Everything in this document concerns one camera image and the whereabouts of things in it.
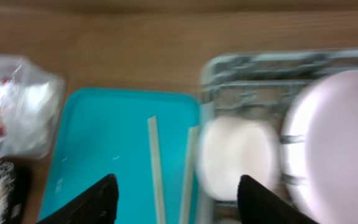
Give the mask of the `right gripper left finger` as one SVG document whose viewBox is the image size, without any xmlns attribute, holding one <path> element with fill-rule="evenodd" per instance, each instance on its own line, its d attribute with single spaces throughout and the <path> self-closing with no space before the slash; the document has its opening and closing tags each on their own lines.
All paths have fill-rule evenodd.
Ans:
<svg viewBox="0 0 358 224">
<path fill-rule="evenodd" d="M 114 224 L 119 189 L 114 174 L 108 174 L 37 224 Z"/>
</svg>

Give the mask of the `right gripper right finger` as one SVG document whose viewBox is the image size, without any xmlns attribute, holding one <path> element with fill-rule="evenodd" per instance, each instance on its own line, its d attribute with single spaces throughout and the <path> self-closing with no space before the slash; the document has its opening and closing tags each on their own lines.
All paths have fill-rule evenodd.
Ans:
<svg viewBox="0 0 358 224">
<path fill-rule="evenodd" d="M 242 224 L 317 224 L 249 175 L 241 176 L 237 207 Z"/>
</svg>

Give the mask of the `small pink bowl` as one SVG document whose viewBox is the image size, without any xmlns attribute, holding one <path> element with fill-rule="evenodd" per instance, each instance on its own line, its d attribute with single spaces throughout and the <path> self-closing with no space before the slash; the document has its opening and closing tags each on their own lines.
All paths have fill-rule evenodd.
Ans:
<svg viewBox="0 0 358 224">
<path fill-rule="evenodd" d="M 202 130 L 197 158 L 198 180 L 206 194 L 220 201 L 236 201 L 242 175 L 269 190 L 280 171 L 278 136 L 265 121 L 220 116 Z"/>
</svg>

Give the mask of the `wooden chopstick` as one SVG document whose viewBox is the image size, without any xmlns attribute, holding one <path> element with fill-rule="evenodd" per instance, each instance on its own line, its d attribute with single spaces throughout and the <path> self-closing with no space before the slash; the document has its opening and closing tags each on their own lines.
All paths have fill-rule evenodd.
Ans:
<svg viewBox="0 0 358 224">
<path fill-rule="evenodd" d="M 195 173 L 195 163 L 198 148 L 199 126 L 193 126 L 188 129 L 188 139 L 186 145 L 185 168 L 183 172 L 183 186 L 181 193 L 181 207 L 179 224 L 189 224 L 193 181 Z"/>
<path fill-rule="evenodd" d="M 147 119 L 157 224 L 166 224 L 157 117 Z"/>
</svg>

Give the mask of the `large white plate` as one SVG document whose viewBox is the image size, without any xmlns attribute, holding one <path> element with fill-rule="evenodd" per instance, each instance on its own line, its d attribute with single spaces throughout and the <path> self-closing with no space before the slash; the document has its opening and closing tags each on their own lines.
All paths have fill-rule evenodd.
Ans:
<svg viewBox="0 0 358 224">
<path fill-rule="evenodd" d="M 358 223 L 358 70 L 304 88 L 282 135 L 288 189 L 298 209 L 318 223 Z"/>
</svg>

